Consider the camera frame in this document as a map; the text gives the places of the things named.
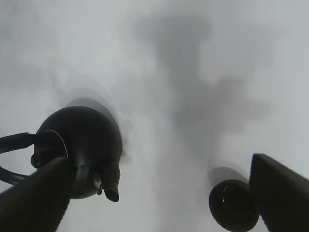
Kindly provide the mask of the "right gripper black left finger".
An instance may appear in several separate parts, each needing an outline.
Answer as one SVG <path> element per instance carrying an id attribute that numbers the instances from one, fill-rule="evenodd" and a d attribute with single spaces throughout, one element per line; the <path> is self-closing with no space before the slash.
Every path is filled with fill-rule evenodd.
<path id="1" fill-rule="evenodd" d="M 55 232 L 72 195 L 66 158 L 55 158 L 0 195 L 2 232 Z"/>

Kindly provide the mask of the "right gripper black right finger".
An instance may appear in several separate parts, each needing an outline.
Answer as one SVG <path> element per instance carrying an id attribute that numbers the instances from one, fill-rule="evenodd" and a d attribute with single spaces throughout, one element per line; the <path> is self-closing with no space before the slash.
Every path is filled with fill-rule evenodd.
<path id="1" fill-rule="evenodd" d="M 254 154 L 249 189 L 270 232 L 309 230 L 309 180 L 265 154 Z"/>

